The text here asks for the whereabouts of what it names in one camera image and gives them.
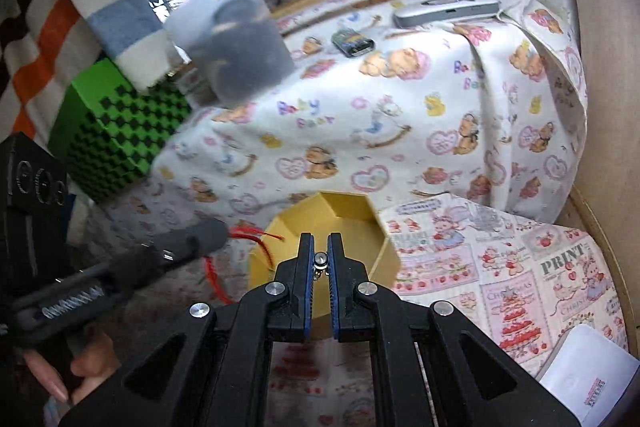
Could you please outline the left hand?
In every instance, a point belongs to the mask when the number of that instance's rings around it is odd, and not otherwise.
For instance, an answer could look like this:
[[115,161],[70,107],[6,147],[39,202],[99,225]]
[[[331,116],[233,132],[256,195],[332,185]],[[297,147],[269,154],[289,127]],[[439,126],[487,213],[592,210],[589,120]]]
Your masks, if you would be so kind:
[[37,351],[24,350],[23,359],[30,373],[55,400],[73,405],[85,399],[120,367],[113,340],[96,326],[90,327],[88,343],[68,366],[70,373],[81,379],[80,385],[73,391],[68,391],[60,373]]

